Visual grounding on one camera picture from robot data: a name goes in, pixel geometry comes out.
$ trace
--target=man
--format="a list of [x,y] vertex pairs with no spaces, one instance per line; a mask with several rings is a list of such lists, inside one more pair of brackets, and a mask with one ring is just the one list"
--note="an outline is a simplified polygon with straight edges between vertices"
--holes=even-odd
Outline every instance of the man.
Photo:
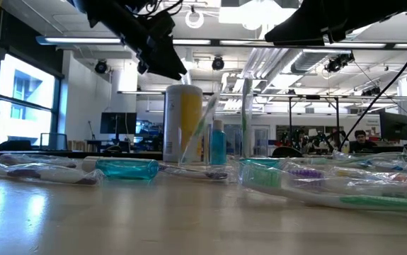
[[363,149],[368,150],[377,146],[374,142],[367,141],[367,134],[364,130],[357,130],[354,132],[354,136],[356,136],[356,141],[350,143],[350,153],[361,152]]

